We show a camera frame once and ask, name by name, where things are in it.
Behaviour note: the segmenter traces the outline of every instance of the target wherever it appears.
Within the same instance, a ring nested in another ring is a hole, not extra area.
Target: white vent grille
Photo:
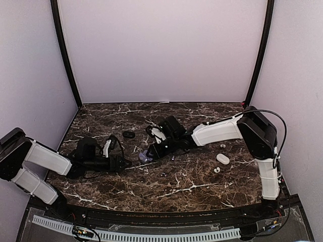
[[[73,225],[67,222],[59,222],[35,215],[33,223],[51,230],[72,236]],[[240,229],[228,229],[223,231],[174,235],[151,235],[151,234],[130,234],[117,233],[104,230],[95,230],[101,241],[125,241],[125,242],[213,242],[240,238]]]

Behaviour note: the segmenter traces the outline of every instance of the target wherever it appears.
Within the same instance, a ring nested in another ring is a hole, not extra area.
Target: black pole
[[[77,90],[70,59],[67,54],[67,49],[64,41],[63,29],[62,29],[62,24],[60,19],[59,6],[57,3],[57,0],[50,0],[50,4],[51,4],[52,17],[54,19],[54,24],[56,29],[57,40],[59,42],[59,46],[61,49],[61,55],[65,66],[66,74],[70,82],[70,86],[74,95],[75,102],[77,106],[80,108],[82,106],[82,100],[81,100],[79,91]]]
[[[263,25],[263,31],[262,31],[259,52],[258,52],[258,56],[257,56],[257,60],[256,60],[256,65],[254,67],[254,71],[252,74],[249,90],[248,90],[245,101],[243,101],[244,108],[246,108],[247,106],[250,105],[252,95],[253,95],[256,85],[257,85],[264,53],[265,53],[266,46],[267,46],[269,31],[271,28],[273,11],[274,11],[274,3],[275,3],[275,0],[268,0],[268,2],[267,2],[267,11],[266,11],[266,17],[264,19],[264,25]]]

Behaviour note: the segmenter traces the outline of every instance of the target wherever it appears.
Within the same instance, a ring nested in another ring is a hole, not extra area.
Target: white wall
[[[299,194],[317,241],[323,241],[322,103],[323,2],[276,1],[252,104],[286,119],[283,173],[291,192]]]
[[[77,106],[62,62],[50,1],[1,1],[0,137],[14,127],[56,149]],[[43,169],[36,169],[44,175]],[[0,180],[0,235],[16,241],[29,196]]]
[[[82,101],[244,100],[266,0],[63,0]]]

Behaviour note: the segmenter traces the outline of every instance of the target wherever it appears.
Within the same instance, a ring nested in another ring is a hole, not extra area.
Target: marble surface
[[[67,179],[50,172],[47,182],[56,186],[70,204],[119,211],[185,212],[240,207],[260,202],[261,181],[258,167],[243,140],[213,143],[175,154],[142,166],[138,153],[154,142],[145,128],[174,115],[185,128],[205,121],[219,120],[243,109],[239,103],[116,103],[87,104],[76,116],[61,146],[67,155],[78,140],[93,137],[102,146],[116,135],[133,167],[117,174],[93,173],[86,178]],[[135,139],[122,132],[134,131]],[[229,165],[216,161],[223,153]]]

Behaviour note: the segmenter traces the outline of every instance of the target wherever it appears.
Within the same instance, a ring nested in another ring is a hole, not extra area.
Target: black round object
[[[135,137],[136,137],[136,134],[135,134],[134,132],[132,132],[132,131],[124,131],[124,132],[122,133],[122,136],[123,136],[124,138],[127,138],[127,139],[133,139],[133,138],[135,138]]]

